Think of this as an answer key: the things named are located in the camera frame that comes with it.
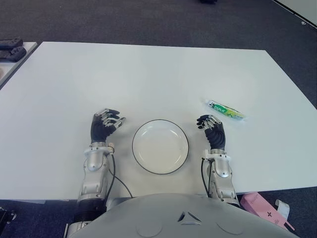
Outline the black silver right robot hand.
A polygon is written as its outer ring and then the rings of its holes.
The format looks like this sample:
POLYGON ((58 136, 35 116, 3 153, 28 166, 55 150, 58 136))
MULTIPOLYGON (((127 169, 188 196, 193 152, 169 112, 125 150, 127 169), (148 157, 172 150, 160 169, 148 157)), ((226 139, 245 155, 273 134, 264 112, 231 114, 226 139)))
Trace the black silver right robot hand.
POLYGON ((204 131, 211 149, 225 149, 225 132, 223 123, 213 115, 203 115, 197 119, 198 129, 204 131))

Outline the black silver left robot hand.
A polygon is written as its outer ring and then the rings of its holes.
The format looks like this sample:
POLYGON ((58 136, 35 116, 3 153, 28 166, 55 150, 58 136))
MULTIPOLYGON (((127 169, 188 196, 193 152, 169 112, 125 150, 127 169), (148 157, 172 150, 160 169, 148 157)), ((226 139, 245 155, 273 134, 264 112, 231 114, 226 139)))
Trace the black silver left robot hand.
POLYGON ((126 118, 121 118, 119 114, 119 111, 105 108, 93 115, 91 143, 106 142, 106 139, 123 125, 126 118))

